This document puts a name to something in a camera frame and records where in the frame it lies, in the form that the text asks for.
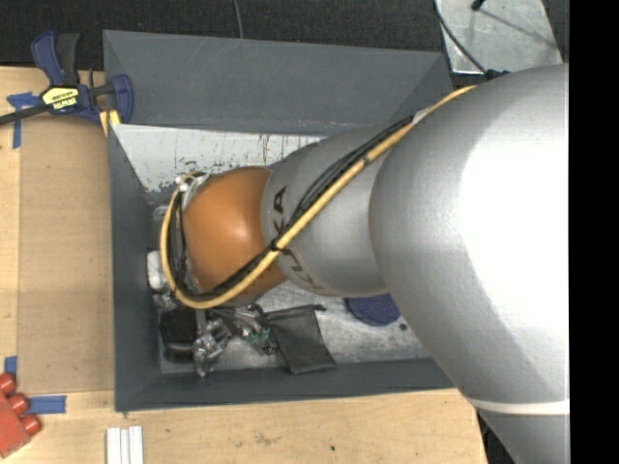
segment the white connector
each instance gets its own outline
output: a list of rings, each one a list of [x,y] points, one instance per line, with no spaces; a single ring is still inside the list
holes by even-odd
[[[105,464],[144,464],[141,426],[113,427],[105,432]]]

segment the blue cloth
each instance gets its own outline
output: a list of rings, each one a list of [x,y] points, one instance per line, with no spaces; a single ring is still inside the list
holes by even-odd
[[[346,305],[357,318],[375,327],[389,325],[400,317],[398,306],[390,294],[348,298]]]

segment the cardboard surface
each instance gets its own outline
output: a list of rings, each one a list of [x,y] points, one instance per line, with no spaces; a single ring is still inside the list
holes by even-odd
[[[33,93],[45,88],[42,72],[26,77]],[[102,80],[97,74],[95,83]],[[30,394],[110,389],[103,131],[79,119],[42,114],[22,122],[19,150],[19,385]]]

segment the black cable on floor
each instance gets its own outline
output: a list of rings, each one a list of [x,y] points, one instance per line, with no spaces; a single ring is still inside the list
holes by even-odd
[[[445,29],[445,32],[452,39],[454,44],[460,49],[460,51],[464,54],[464,56],[466,56],[466,58],[469,59],[472,62],[472,64],[481,71],[483,75],[486,75],[487,69],[482,64],[480,64],[475,59],[475,57],[473,57],[473,55],[471,55],[471,53],[464,47],[464,45],[456,38],[456,36],[454,36],[454,33],[452,33],[452,30],[446,24],[445,19],[443,18],[443,15],[441,14],[440,9],[438,8],[438,1],[437,0],[433,0],[433,1],[434,1],[434,9],[436,10],[436,16],[438,17],[438,20],[443,26],[443,29]]]
[[[239,38],[242,40],[245,37],[245,34],[243,33],[243,22],[241,21],[241,11],[239,9],[239,1],[232,0],[232,3],[234,4],[234,14],[236,14],[236,23],[237,23],[237,26],[239,27]]]

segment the yellow cable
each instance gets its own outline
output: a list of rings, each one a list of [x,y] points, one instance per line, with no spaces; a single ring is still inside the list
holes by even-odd
[[[428,108],[426,112],[423,114],[427,116],[437,108],[440,108],[446,102],[451,101],[452,99],[470,91],[475,86],[468,86],[465,88],[458,89],[446,96],[442,100],[435,103],[433,106]],[[167,278],[167,282],[169,283],[170,288],[174,292],[175,296],[181,301],[183,304],[193,307],[195,309],[209,309],[211,307],[216,307],[218,305],[222,305],[223,303],[233,299],[245,289],[247,289],[280,255],[280,252],[286,248],[290,244],[290,242],[297,236],[299,233],[313,220],[313,218],[318,215],[318,213],[331,201],[346,185],[361,172],[370,162],[376,160],[378,157],[383,155],[387,150],[392,148],[398,142],[400,142],[404,136],[406,136],[412,128],[415,126],[416,122],[413,120],[409,124],[406,124],[404,127],[396,130],[389,137],[387,137],[384,141],[378,144],[376,147],[372,148],[364,159],[361,159],[354,163],[351,167],[349,167],[345,172],[343,172],[336,181],[325,191],[325,193],[320,196],[300,217],[299,219],[278,239],[276,243],[276,250],[272,250],[267,253],[264,258],[260,260],[260,262],[256,265],[256,267],[249,272],[239,283],[228,289],[223,294],[220,294],[216,298],[206,300],[206,301],[196,301],[187,297],[181,291],[176,290],[177,284],[176,280],[172,276],[172,272],[170,271],[170,266],[167,261],[167,236],[170,232],[170,220],[172,217],[172,209],[174,206],[174,200],[178,195],[178,189],[174,191],[172,194],[172,198],[170,200],[170,204],[167,207],[165,212],[165,216],[163,217],[162,222],[162,232],[160,237],[160,249],[162,255],[162,267],[165,277]],[[192,174],[188,174],[185,177],[185,180],[189,178]]]

